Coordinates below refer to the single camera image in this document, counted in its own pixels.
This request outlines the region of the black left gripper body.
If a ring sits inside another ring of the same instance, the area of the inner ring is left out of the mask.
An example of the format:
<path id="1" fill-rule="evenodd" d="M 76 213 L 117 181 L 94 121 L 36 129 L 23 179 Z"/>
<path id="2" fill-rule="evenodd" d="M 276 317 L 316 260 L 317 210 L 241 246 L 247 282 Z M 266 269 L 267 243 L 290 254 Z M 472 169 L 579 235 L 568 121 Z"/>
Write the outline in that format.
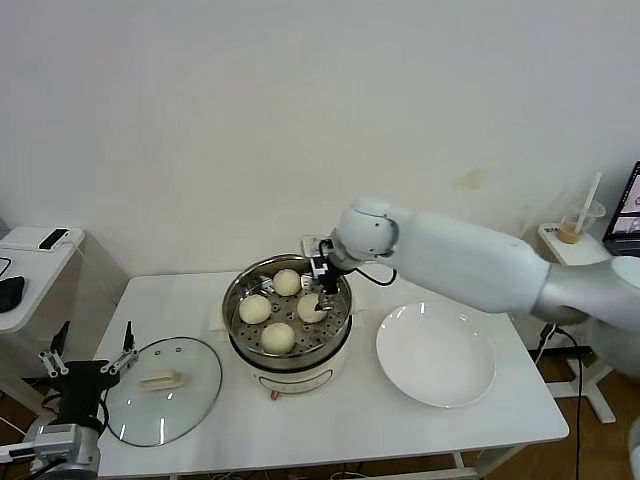
<path id="1" fill-rule="evenodd" d="M 107 360 L 71 361 L 66 364 L 69 372 L 53 383 L 53 388 L 61 394 L 53 424 L 101 425 L 98 411 L 102 394 L 120 381 L 119 373 L 101 371 L 107 365 Z"/>

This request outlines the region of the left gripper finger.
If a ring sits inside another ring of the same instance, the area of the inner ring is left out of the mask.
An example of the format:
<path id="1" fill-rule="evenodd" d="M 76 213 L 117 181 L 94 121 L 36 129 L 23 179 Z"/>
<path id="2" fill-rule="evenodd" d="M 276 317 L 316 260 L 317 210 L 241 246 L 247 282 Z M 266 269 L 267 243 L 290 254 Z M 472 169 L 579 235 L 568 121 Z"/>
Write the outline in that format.
<path id="1" fill-rule="evenodd" d="M 132 322 L 127 322 L 126 332 L 121 353 L 110 360 L 100 369 L 101 374 L 120 374 L 130 369 L 139 358 L 139 352 L 135 348 L 135 336 L 132 332 Z"/>
<path id="2" fill-rule="evenodd" d="M 41 351 L 38 355 L 49 376 L 65 376 L 69 373 L 69 369 L 63 360 L 69 326 L 70 322 L 66 321 L 58 333 L 52 338 L 49 348 Z"/>

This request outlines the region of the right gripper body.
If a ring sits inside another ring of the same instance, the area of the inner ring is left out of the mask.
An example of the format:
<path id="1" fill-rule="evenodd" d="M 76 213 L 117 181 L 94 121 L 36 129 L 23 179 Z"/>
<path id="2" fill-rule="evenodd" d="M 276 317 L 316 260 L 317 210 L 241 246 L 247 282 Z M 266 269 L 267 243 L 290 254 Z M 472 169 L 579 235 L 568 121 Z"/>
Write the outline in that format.
<path id="1" fill-rule="evenodd" d="M 338 269 L 329 259 L 334 252 L 332 240 L 329 238 L 303 238 L 301 250 L 309 260 L 312 275 L 321 286 L 322 292 L 335 295 L 338 292 Z"/>

